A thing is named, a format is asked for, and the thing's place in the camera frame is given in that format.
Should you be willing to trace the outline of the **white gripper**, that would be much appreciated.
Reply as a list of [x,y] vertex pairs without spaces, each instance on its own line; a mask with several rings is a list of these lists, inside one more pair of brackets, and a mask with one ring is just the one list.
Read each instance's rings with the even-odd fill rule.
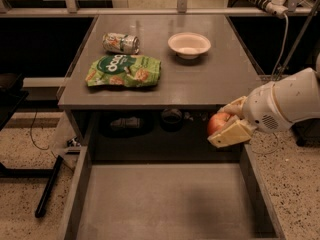
[[253,90],[221,107],[219,113],[231,115],[227,123],[212,135],[208,141],[217,148],[232,146],[251,139],[256,130],[265,133],[286,131],[293,125],[281,113],[275,96],[274,82]]

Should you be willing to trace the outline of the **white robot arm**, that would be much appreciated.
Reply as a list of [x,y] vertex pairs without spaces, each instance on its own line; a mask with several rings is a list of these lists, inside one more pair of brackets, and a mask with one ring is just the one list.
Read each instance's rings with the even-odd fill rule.
[[226,122],[207,140],[215,147],[249,141],[255,131],[286,131],[297,122],[320,117],[320,76],[306,68],[279,81],[270,81],[218,110]]

